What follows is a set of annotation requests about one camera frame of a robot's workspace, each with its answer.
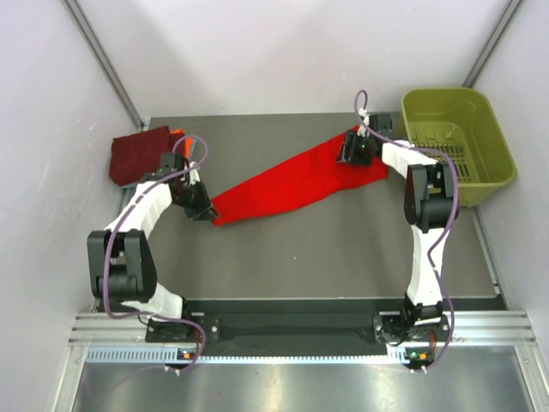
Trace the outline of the red t shirt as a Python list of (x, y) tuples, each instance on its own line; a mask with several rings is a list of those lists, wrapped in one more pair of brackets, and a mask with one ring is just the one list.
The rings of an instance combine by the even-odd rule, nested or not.
[(331, 137), (222, 192), (212, 199), (217, 227), (301, 209), (343, 190), (386, 179), (380, 160), (369, 166), (338, 163), (344, 135)]

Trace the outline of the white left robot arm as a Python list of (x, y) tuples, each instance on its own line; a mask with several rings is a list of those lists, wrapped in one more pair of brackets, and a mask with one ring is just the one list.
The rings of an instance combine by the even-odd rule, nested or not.
[(199, 174), (200, 164), (175, 152), (160, 156), (160, 166), (137, 184), (133, 197), (117, 218), (87, 237), (90, 286), (106, 311), (116, 302), (149, 316), (174, 339), (182, 341), (202, 330), (191, 317), (184, 297), (158, 280), (149, 246), (156, 223), (171, 206), (190, 221), (219, 217)]

